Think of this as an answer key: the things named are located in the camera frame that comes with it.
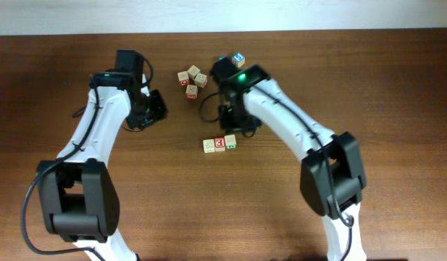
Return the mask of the wooden block green side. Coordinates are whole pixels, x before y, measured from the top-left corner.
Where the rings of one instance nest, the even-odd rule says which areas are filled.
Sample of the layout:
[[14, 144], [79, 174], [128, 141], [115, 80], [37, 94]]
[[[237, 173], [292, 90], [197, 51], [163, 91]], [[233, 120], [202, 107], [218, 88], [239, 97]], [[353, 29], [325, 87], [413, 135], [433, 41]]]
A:
[[235, 149], [237, 147], [236, 137], [234, 134], [225, 136], [226, 149]]

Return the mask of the red letter E block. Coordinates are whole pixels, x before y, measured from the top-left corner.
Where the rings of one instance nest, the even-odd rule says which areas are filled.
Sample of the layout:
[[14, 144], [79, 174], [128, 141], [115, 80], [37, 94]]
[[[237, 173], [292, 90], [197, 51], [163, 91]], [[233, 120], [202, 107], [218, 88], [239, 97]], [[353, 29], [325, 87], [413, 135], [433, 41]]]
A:
[[223, 152], [226, 150], [226, 144], [224, 138], [215, 138], [214, 139], [214, 150], [216, 152]]

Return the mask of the wooden block yellow O side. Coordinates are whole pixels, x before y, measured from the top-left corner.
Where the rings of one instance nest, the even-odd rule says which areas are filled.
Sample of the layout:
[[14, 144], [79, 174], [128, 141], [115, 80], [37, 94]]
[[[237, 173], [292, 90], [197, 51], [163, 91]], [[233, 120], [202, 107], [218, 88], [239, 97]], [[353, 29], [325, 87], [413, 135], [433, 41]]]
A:
[[213, 139], [204, 139], [203, 140], [203, 148], [205, 153], [215, 152], [215, 145]]

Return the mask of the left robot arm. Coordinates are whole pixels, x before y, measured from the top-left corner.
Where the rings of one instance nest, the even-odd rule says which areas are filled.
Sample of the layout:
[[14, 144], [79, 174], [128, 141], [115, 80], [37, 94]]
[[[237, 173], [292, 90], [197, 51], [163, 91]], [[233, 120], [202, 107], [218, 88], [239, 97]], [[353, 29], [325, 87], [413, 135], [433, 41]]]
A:
[[[119, 50], [112, 69], [90, 76], [88, 102], [72, 138], [56, 159], [38, 164], [22, 204], [22, 235], [35, 253], [85, 252], [91, 260], [138, 260], [118, 229], [120, 201], [107, 167], [121, 128], [141, 132], [167, 116], [160, 93], [150, 89], [153, 77], [143, 72], [149, 65], [142, 54]], [[30, 242], [26, 210], [33, 191], [38, 191], [46, 230], [73, 248], [40, 250]]]

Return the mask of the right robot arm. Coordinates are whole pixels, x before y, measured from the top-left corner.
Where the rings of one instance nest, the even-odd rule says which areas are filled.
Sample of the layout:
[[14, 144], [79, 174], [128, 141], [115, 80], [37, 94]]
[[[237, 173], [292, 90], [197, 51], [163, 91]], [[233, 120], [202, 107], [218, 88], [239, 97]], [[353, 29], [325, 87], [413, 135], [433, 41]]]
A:
[[218, 85], [218, 121], [227, 134], [254, 134], [269, 127], [301, 164], [300, 191], [322, 218], [329, 260], [365, 260], [359, 211], [367, 177], [358, 141], [308, 116], [258, 65], [238, 68], [229, 57], [217, 60], [210, 75]]

